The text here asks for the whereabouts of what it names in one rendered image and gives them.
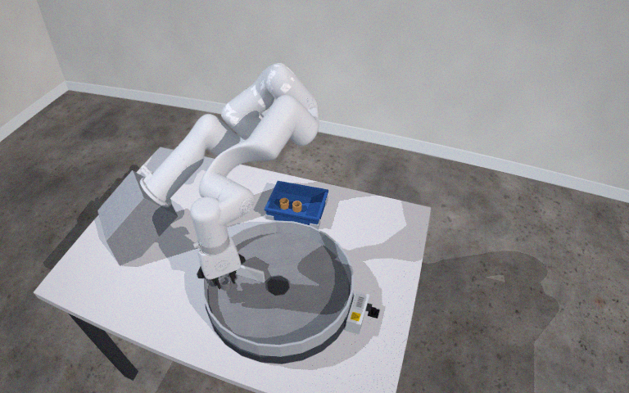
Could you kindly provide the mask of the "blue crate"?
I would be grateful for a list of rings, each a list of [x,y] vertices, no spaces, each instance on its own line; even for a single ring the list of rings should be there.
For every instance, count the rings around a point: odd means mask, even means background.
[[[280,208],[282,198],[289,200],[286,210]],[[301,212],[292,210],[294,201],[301,202]],[[265,219],[294,221],[319,229],[324,207],[328,202],[328,189],[277,181],[265,206]]]

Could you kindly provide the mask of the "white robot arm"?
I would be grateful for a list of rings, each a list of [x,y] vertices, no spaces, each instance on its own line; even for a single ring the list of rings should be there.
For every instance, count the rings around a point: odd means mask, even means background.
[[[228,126],[215,115],[203,115],[154,173],[141,167],[144,192],[169,207],[170,198],[202,165],[205,150],[217,156],[201,179],[201,198],[190,210],[198,240],[194,248],[209,255],[228,248],[226,224],[247,213],[255,201],[249,189],[226,178],[229,172],[243,163],[276,159],[289,138],[305,146],[319,130],[317,101],[282,63],[268,66],[221,115]]]

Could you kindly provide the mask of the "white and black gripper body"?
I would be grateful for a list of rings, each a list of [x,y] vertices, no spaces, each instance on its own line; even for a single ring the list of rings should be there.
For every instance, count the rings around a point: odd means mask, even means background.
[[[217,255],[209,255],[198,248],[201,269],[206,279],[223,276],[241,267],[238,250],[230,236],[229,240],[228,248]]]

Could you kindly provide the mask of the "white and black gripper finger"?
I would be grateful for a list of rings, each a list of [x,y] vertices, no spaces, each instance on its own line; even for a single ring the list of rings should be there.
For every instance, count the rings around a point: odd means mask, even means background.
[[[244,258],[244,256],[242,256],[242,255],[240,255],[240,254],[239,254],[239,257],[240,257],[241,263],[243,264],[243,263],[246,261],[246,260],[245,260],[245,258]],[[235,270],[235,271],[233,271],[233,272],[231,272],[231,273],[229,274],[229,276],[230,276],[230,278],[231,278],[231,280],[232,280],[233,284],[235,283],[235,278],[236,278],[236,273],[237,273],[236,271],[237,271],[237,270]]]
[[[200,268],[199,268],[199,270],[197,272],[197,277],[198,278],[205,278],[204,273],[202,272],[201,266],[200,266]],[[214,278],[214,279],[211,279],[211,280],[212,280],[212,282],[214,282],[215,286],[218,286],[219,289],[221,288],[218,278]]]

